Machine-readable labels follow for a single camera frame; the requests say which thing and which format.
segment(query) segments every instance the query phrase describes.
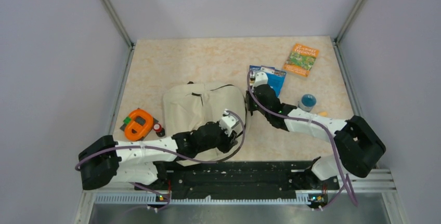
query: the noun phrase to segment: orange object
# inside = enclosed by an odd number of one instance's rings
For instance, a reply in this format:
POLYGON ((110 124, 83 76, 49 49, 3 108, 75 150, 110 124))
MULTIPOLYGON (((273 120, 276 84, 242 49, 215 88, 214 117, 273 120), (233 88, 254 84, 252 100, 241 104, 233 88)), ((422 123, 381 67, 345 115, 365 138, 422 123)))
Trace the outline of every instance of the orange object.
POLYGON ((147 111, 136 109, 132 111, 128 117, 130 117, 131 121, 127 124, 124 130, 125 137, 128 140, 138 141, 151 131, 153 127, 153 117, 147 113, 147 111), (140 125, 135 121, 137 117, 142 117, 146 122, 143 125, 140 125))

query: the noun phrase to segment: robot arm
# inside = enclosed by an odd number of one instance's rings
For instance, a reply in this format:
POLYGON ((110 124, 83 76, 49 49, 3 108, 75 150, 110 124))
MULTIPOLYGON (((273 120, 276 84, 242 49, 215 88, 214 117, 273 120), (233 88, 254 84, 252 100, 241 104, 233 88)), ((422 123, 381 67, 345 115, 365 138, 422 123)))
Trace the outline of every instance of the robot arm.
POLYGON ((224 112, 216 123, 208 122, 197 130, 154 141, 114 141, 110 135, 103 136, 78 155, 79 161, 87 160, 78 168, 83 189, 98 189, 109 183, 139 182, 150 185, 161 173, 153 162, 181 160, 178 155, 192 159, 198 153, 213 148, 227 153, 237 144, 237 133, 233 129, 238 124, 238 119, 224 112), (87 158, 104 149, 112 151, 87 158))
MULTIPOLYGON (((320 123, 332 134, 345 172, 357 177, 366 177, 386 151, 384 144, 362 117, 353 116, 350 120, 342 120, 305 112, 296 106, 281 103, 274 90, 267 84, 268 77, 265 72, 257 72, 252 79, 255 79, 255 82, 251 91, 247 91, 246 97, 248 110, 251 113, 261 112, 275 128, 301 132, 329 141, 326 131, 312 121, 320 123), (254 101, 251 94, 261 105, 279 116, 265 111, 254 101), (286 117, 301 117, 310 121, 301 122, 286 117)), ((339 174, 333 155, 315 159, 312 167, 306 172, 312 173, 321 181, 339 174)))

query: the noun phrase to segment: metal frame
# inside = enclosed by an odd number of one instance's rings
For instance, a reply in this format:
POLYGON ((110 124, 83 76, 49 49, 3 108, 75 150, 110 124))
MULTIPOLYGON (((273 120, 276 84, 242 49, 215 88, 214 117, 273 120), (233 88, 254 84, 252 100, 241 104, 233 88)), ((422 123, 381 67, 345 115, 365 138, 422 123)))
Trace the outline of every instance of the metal frame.
POLYGON ((100 0, 100 1, 102 2, 104 9, 109 14, 109 17, 112 20, 113 24, 115 25, 116 30, 118 30, 118 33, 124 39, 127 46, 133 47, 134 42, 130 39, 126 29, 124 28, 124 25, 123 25, 120 17, 116 13, 115 8, 112 6, 112 3, 110 2, 110 0, 100 0))
MULTIPOLYGON (((353 81, 351 79, 351 75, 349 72, 349 69, 347 68, 346 61, 343 57, 343 54, 340 50, 340 43, 343 40, 345 34, 347 33, 349 27, 355 20, 356 16, 359 14, 360 9, 362 8, 363 4, 366 0, 357 0, 356 4, 354 5, 354 8, 352 9, 351 13, 347 17, 345 23, 343 24, 342 28, 340 29, 337 37, 333 40, 333 47, 335 51, 335 55, 337 57, 337 61, 340 66, 340 70, 343 76, 343 81, 345 82, 346 89, 348 92, 349 100, 351 102, 353 111, 357 115, 363 115, 361 106, 359 104, 359 101, 357 99, 357 94, 355 91, 355 86, 353 84, 353 81)), ((119 107, 122 100, 122 95, 124 92, 125 83, 127 80, 128 72, 130 69, 130 65, 132 62, 134 50, 135 50, 135 44, 130 39, 126 29, 124 28, 124 25, 122 21, 120 20, 118 14, 116 13, 114 7, 112 6, 110 0, 101 0, 106 12, 109 14, 109 17, 111 18, 115 28, 118 30, 118 33, 121 35, 121 37, 124 39, 125 43, 130 47, 129 55, 127 57, 127 64, 124 68, 124 73, 121 77, 121 83, 119 85, 119 93, 115 100, 113 113, 111 116, 111 121, 109 124, 108 133, 112 134, 114 127, 115 127, 115 121, 116 117, 118 115, 119 107)), ((387 213, 389 215, 391 224, 408 224, 409 221, 407 219, 405 210, 401 204, 401 201, 398 198, 398 194, 395 188, 395 184, 393 182, 393 178, 391 175, 391 172, 388 169, 373 169, 371 174, 367 178, 357 178, 351 176, 351 181, 354 186, 354 190, 356 193, 382 193, 382 197, 386 206, 387 213)), ((122 194, 140 194, 140 192, 134 192, 133 189, 129 188, 103 188, 99 190, 93 190, 93 191, 83 191, 81 200, 79 203, 79 207, 77 210, 76 218, 75 218, 75 224, 82 224, 82 223, 88 223, 90 220, 90 216, 92 214, 93 206, 95 203, 95 200, 100 195, 105 195, 109 193, 122 193, 122 194)), ((317 193, 314 190, 304 190, 299 191, 298 193, 317 193)), ((211 204, 211 200, 205 200, 206 204, 211 204)))

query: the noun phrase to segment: cable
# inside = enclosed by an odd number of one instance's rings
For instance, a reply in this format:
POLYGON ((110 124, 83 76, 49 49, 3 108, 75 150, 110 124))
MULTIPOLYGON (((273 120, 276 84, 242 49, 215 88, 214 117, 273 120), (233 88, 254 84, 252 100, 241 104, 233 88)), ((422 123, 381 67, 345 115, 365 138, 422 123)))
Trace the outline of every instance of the cable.
MULTIPOLYGON (((273 116, 281 117, 281 118, 284 118, 284 119, 290 119, 290 120, 301 121, 301 122, 309 122, 309 121, 310 121, 310 119, 307 119, 307 118, 291 117, 291 116, 281 115, 281 114, 278 114, 278 113, 276 113, 276 112, 273 112, 273 111, 267 109, 265 106, 263 106, 263 105, 258 101, 258 99, 257 99, 256 96, 252 93, 252 90, 251 90, 250 76, 251 76, 251 73, 252 73, 252 72, 253 72, 253 71, 249 71, 248 74, 247 74, 247 86, 248 86, 248 91, 250 92, 250 96, 251 96, 251 98, 253 98, 254 102, 255 102, 259 107, 261 107, 264 111, 268 112, 269 114, 271 114, 271 115, 273 115, 273 116)), ((352 187, 351 181, 349 180, 349 174, 346 174, 346 177, 345 177, 344 174, 343 174, 343 169, 342 169, 342 166, 340 165, 339 153, 338 153, 338 150, 337 150, 337 147, 336 147, 336 145, 335 145, 334 138, 332 137, 331 132, 328 130, 328 128, 327 128, 326 126, 324 126, 324 125, 323 125, 322 123, 320 123, 320 122, 317 122, 317 121, 312 120, 311 123, 313 123, 313 124, 315 124, 315 125, 321 127, 321 128, 326 132, 326 134, 328 135, 329 140, 330 140, 330 142, 331 142, 332 151, 333 151, 333 153, 334 153, 335 162, 337 163, 337 169, 338 169, 338 171, 339 171, 340 177, 342 178, 342 182, 343 182, 343 187, 342 187, 342 189, 343 189, 343 188, 346 189, 346 191, 347 191, 347 193, 348 193, 348 195, 349 195, 349 198, 351 199, 352 203, 353 203, 355 206, 358 206, 358 202, 357 202, 357 198, 355 197, 354 189, 353 189, 353 187, 352 187)))
MULTIPOLYGON (((166 203, 164 206, 162 206, 162 207, 160 207, 160 208, 154 208, 154 209, 155 209, 155 212, 159 212, 159 211, 161 211, 161 210, 164 210, 164 209, 166 209, 166 208, 170 205, 170 201, 171 201, 171 199, 170 199, 168 196, 165 196, 165 195, 161 194, 160 192, 158 192, 158 191, 156 191, 156 190, 146 188, 146 187, 144 187, 144 186, 142 186, 142 185, 139 185, 139 184, 137 184, 137 183, 135 183, 135 182, 129 182, 129 183, 132 184, 133 186, 137 187, 137 188, 140 188, 140 189, 144 190, 144 191, 147 191, 147 192, 150 192, 150 193, 154 193, 154 194, 156 194, 156 195, 162 195, 165 199, 167 199, 167 203, 166 203)), ((144 205, 138 205, 138 206, 131 207, 131 208, 127 209, 126 211, 124 211, 123 213, 121 213, 118 217, 114 218, 109 224, 113 224, 113 223, 115 223, 117 220, 120 220, 123 216, 125 216, 125 215, 128 214, 129 212, 131 212, 131 211, 133 211, 133 210, 135 210, 135 209, 138 209, 138 208, 147 208, 147 209, 150 209, 150 206, 148 206, 148 205, 147 205, 147 206, 144 206, 144 205)))
MULTIPOLYGON (((240 125, 242 126, 242 130, 245 130, 245 123, 244 123, 243 120, 239 117, 239 115, 237 115, 236 113, 234 113, 234 112, 232 112, 232 111, 229 111, 229 110, 227 110, 226 112, 228 112, 228 113, 230 113, 231 115, 233 115, 234 117, 236 117, 236 118, 238 119, 240 125)), ((197 163, 214 164, 214 163, 223 162, 223 161, 225 161, 225 160, 230 159, 231 157, 233 157, 233 156, 234 156, 235 154, 237 154, 237 152, 239 152, 239 150, 242 148, 244 142, 245 142, 245 132, 243 132, 242 140, 241 140, 241 142, 240 142, 240 144, 239 144, 239 147, 238 147, 238 148, 237 148, 232 154, 230 154, 229 156, 227 156, 227 157, 225 157, 225 158, 223 158, 223 159, 217 160, 217 161, 202 161, 202 160, 194 159, 194 158, 191 158, 191 157, 188 157, 188 156, 185 156, 185 155, 181 155, 181 154, 176 153, 176 152, 171 151, 171 150, 167 150, 167 149, 163 149, 163 148, 159 148, 159 147, 154 147, 154 146, 149 146, 149 145, 145 145, 145 146, 143 146, 143 148, 145 148, 145 149, 152 149, 152 150, 159 150, 159 151, 167 152, 167 153, 173 154, 173 155, 175 155, 175 156, 179 156, 179 157, 184 158, 184 159, 186 159, 186 160, 190 160, 190 161, 197 162, 197 163)), ((98 151, 98 152, 96 152, 96 153, 94 153, 94 154, 92 154, 92 155, 90 155, 90 156, 88 156, 88 157, 82 159, 80 162, 78 162, 78 163, 75 165, 75 170, 76 170, 76 171, 80 171, 80 169, 81 169, 81 165, 83 165, 84 163, 86 163, 87 161, 89 161, 90 159, 92 159, 92 158, 94 158, 94 157, 97 157, 97 156, 99 156, 99 155, 102 155, 102 154, 107 153, 107 152, 110 152, 110 151, 114 151, 114 150, 124 150, 124 149, 141 149, 141 146, 118 146, 118 147, 112 147, 112 148, 107 148, 107 149, 100 150, 100 151, 98 151)))

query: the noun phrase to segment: gray wall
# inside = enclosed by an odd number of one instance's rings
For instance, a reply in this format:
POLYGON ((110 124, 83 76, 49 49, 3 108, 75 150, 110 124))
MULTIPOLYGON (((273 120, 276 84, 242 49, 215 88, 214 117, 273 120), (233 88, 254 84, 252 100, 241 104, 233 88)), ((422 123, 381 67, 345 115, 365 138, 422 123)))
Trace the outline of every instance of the gray wall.
POLYGON ((112 0, 133 39, 336 36, 356 0, 112 0))
POLYGON ((0 223, 71 223, 127 48, 99 0, 0 0, 0 223))
POLYGON ((368 0, 342 45, 411 223, 439 223, 441 0, 368 0))

